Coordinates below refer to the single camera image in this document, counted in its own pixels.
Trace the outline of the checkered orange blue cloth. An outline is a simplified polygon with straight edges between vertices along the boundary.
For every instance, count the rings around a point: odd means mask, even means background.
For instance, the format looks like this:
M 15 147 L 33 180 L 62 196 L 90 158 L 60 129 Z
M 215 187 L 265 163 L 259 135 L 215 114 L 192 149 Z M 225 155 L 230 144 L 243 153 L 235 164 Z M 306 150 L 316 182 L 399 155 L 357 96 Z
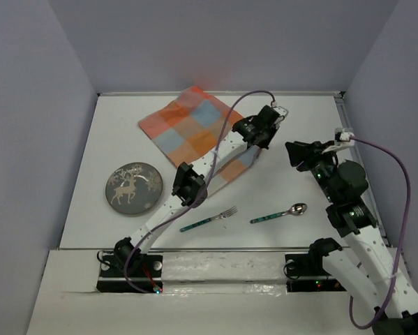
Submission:
M 177 168 L 192 163 L 215 147 L 230 107 L 197 86 L 183 90 L 164 108 L 138 122 L 138 126 Z M 256 162 L 261 149 L 246 153 L 216 172 L 208 196 L 227 186 Z

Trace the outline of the grey reindeer plate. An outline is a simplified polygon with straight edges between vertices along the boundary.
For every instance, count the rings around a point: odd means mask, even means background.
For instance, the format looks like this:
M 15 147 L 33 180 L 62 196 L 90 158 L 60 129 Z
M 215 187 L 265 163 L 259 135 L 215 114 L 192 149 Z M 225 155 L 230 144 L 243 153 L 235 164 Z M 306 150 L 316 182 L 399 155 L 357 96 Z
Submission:
M 152 165 L 128 163 L 115 170 L 105 185 L 107 203 L 119 214 L 139 216 L 156 205 L 163 192 L 163 178 Z

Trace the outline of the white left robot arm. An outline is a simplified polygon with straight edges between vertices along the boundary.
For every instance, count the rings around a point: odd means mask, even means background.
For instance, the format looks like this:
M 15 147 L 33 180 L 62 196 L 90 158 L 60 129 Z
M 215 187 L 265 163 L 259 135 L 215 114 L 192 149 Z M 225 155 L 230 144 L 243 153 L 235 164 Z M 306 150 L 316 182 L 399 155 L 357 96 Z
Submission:
M 128 278 L 141 265 L 143 257 L 171 223 L 207 198 L 207 189 L 215 173 L 251 148 L 268 149 L 288 110 L 272 103 L 257 115 L 243 118 L 226 133 L 221 131 L 216 146 L 192 163 L 177 168 L 171 195 L 152 217 L 129 237 L 114 246 L 114 256 L 124 266 Z

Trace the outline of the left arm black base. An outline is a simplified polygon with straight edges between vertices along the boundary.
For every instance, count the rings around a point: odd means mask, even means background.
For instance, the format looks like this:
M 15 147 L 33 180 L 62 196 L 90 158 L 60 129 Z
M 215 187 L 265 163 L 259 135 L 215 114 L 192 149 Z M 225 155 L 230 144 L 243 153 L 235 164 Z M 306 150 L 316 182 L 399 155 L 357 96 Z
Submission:
M 100 293 L 148 293 L 163 292 L 161 254 L 147 255 L 136 270 L 129 270 L 129 281 L 125 279 L 123 266 L 112 252 L 99 251 L 96 255 L 100 263 L 96 289 Z

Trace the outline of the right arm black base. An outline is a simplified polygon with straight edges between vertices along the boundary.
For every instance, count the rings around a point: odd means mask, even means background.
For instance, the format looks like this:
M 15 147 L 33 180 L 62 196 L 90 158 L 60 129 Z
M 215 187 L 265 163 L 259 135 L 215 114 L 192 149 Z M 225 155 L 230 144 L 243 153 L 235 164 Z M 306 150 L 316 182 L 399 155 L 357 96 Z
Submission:
M 286 254 L 283 274 L 289 293 L 345 292 L 345 288 L 322 267 L 311 264 L 307 253 Z

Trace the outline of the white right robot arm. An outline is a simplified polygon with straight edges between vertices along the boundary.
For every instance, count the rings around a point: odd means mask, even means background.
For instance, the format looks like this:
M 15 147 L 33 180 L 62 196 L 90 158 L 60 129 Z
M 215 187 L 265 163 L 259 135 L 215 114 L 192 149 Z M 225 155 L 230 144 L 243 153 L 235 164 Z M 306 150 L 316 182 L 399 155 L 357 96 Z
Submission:
M 400 253 L 385 245 L 375 217 L 362 200 L 368 189 L 365 169 L 354 161 L 339 162 L 337 151 L 353 146 L 349 141 L 286 142 L 290 164 L 309 171 L 330 205 L 326 209 L 332 227 L 352 249 L 359 265 L 350 262 L 332 238 L 311 244 L 314 267 L 332 275 L 351 301 L 362 303 L 373 318 L 357 329 L 374 334 L 418 334 L 418 293 L 399 269 Z

